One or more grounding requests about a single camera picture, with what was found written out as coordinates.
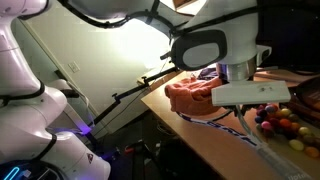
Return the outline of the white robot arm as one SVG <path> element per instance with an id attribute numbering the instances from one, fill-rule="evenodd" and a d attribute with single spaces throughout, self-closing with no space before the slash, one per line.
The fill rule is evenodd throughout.
<path id="1" fill-rule="evenodd" d="M 37 19 L 82 91 L 103 89 L 104 77 L 123 66 L 108 59 L 103 30 L 140 21 L 169 40 L 179 69 L 202 69 L 216 61 L 251 61 L 256 55 L 257 0 L 205 0 L 182 14 L 170 0 L 0 0 L 0 180 L 109 180 L 112 167 L 74 133 L 48 126 L 67 108 L 66 95 L 34 74 L 12 32 L 17 19 Z M 241 42 L 236 57 L 232 41 Z"/>

